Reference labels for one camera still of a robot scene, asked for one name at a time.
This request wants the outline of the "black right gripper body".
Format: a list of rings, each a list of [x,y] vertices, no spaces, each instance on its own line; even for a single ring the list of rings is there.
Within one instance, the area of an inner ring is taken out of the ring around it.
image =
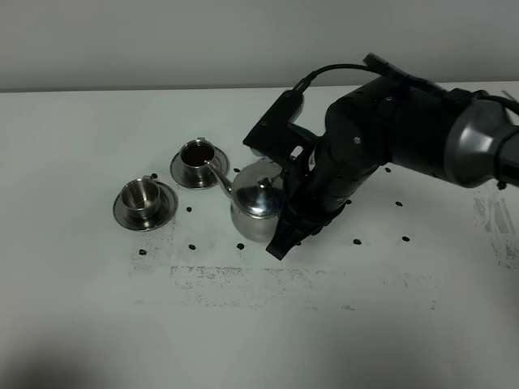
[[[290,235],[312,235],[330,224],[380,163],[352,139],[320,138],[286,185],[283,227]]]

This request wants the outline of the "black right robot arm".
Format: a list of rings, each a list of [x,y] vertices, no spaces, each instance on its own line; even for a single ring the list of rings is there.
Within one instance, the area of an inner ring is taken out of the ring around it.
[[[456,186],[518,183],[516,101],[456,88],[439,95],[378,78],[331,104],[325,131],[286,166],[285,200],[267,250],[278,259],[317,234],[381,166]]]

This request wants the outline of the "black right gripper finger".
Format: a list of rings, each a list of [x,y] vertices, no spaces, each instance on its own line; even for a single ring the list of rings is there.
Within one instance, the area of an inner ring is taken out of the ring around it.
[[[282,260],[289,251],[324,226],[324,213],[312,208],[299,207],[286,200],[282,207],[277,226],[266,251]]]

